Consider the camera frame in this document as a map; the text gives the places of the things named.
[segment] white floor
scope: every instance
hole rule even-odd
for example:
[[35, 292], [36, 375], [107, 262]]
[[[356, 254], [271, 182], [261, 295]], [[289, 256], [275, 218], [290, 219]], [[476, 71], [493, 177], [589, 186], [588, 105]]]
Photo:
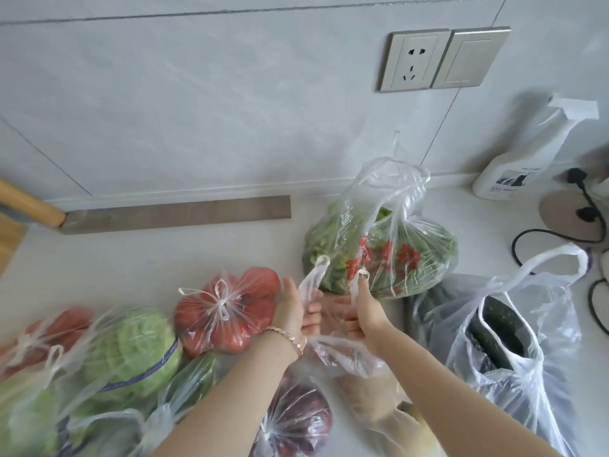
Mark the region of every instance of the white floor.
[[[538, 199], [539, 193], [491, 202], [465, 188], [437, 188], [428, 192], [424, 213], [459, 238], [457, 272], [505, 275], [517, 269], [509, 253], [512, 238], [521, 230], [543, 227]], [[304, 233], [329, 202], [292, 199], [292, 219], [269, 222], [82, 236], [33, 227], [0, 281], [0, 336], [70, 303], [157, 305], [169, 313], [179, 299], [178, 287], [200, 287], [219, 266], [237, 271], [252, 264], [270, 266], [300, 280]], [[559, 239], [534, 235], [522, 240], [519, 253], [526, 259], [559, 244]], [[575, 269], [570, 258], [551, 266], [564, 274]], [[609, 449], [609, 337], [593, 323], [586, 306], [587, 289], [598, 277], [595, 266], [574, 285], [583, 341], [568, 371], [579, 413], [580, 455], [589, 457], [605, 456]], [[609, 301], [609, 290], [599, 288], [597, 297]], [[401, 307], [390, 303], [387, 309], [398, 322]], [[336, 420], [321, 457], [374, 455], [342, 400], [330, 385], [324, 384], [324, 390]]]

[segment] power cord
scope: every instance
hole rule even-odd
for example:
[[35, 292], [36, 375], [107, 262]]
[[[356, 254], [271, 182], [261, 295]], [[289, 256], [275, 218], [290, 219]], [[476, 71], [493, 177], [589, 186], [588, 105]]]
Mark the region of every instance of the power cord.
[[[586, 202], [588, 202], [587, 207], [582, 207], [575, 212], [577, 217], [587, 223], [594, 222], [598, 218], [599, 223], [600, 223], [600, 239], [598, 239], [596, 241], [591, 241], [589, 239], [578, 239], [576, 237], [570, 237], [565, 234], [560, 234], [560, 233], [557, 233], [554, 231], [550, 231], [548, 229], [527, 229], [525, 231], [522, 231], [512, 241], [512, 247], [511, 247], [512, 258], [514, 258], [514, 261], [516, 261], [519, 266], [522, 266], [522, 262], [518, 259], [518, 255], [516, 255], [516, 243], [522, 236], [529, 234], [529, 233], [550, 234], [552, 236], [560, 237], [561, 239], [566, 239], [568, 241], [574, 241], [574, 242], [580, 242], [582, 244], [600, 244], [605, 241], [606, 236], [607, 236], [607, 223], [605, 221], [605, 218], [601, 214], [600, 210], [594, 203], [594, 200], [592, 200], [592, 198], [588, 194], [588, 191], [586, 190], [586, 186], [583, 184], [583, 180], [585, 180], [587, 176], [588, 176], [588, 174], [585, 171], [583, 171], [582, 169], [571, 168], [567, 171], [567, 183], [575, 184], [581, 190], [583, 197], [586, 199]], [[600, 321], [598, 315], [596, 314], [596, 310], [594, 308], [594, 304], [593, 304], [593, 300], [592, 300], [592, 298], [594, 296], [594, 289], [596, 289], [596, 286], [602, 282], [606, 283], [607, 280], [605, 278], [599, 279], [599, 280], [593, 282], [592, 285], [590, 285], [590, 289], [588, 289], [588, 308], [590, 310], [590, 314], [592, 315], [592, 318], [594, 319], [595, 323], [600, 327], [601, 330], [603, 330], [603, 332], [605, 332], [607, 335], [609, 335], [609, 329], [607, 329], [603, 325], [603, 323]]]

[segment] forearm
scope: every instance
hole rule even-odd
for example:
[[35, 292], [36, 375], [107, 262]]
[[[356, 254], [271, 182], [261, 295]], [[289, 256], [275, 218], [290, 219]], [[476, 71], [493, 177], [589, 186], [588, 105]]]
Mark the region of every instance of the forearm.
[[283, 335], [263, 333], [153, 457], [247, 457], [281, 377], [296, 358]]
[[449, 457], [560, 457], [406, 334], [387, 328], [375, 344]]

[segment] hand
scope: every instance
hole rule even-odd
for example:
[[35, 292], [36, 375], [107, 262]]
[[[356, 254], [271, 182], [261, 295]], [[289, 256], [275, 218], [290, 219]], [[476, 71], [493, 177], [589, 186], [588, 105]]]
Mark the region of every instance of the hand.
[[[316, 299], [323, 297], [324, 294], [317, 291]], [[272, 325], [285, 330], [296, 338], [304, 348], [308, 336], [319, 335], [319, 323], [322, 322], [322, 304], [319, 301], [312, 301], [305, 309], [296, 284], [290, 277], [283, 278], [283, 295], [275, 310]]]
[[351, 296], [339, 297], [337, 303], [349, 305], [342, 312], [342, 328], [348, 338], [362, 340], [368, 351], [379, 356], [378, 337], [393, 327], [381, 304], [370, 294], [368, 278], [360, 276], [357, 283], [355, 307], [351, 306]]

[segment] white wall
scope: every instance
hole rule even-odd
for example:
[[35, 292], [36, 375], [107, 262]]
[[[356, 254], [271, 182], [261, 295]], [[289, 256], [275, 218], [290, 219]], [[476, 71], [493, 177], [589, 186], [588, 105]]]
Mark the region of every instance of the white wall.
[[[395, 129], [412, 161], [475, 172], [552, 91], [599, 101], [574, 160], [609, 144], [608, 18], [609, 0], [0, 0], [0, 176], [48, 200], [332, 180]], [[390, 32], [491, 25], [513, 32], [482, 86], [375, 92]]]

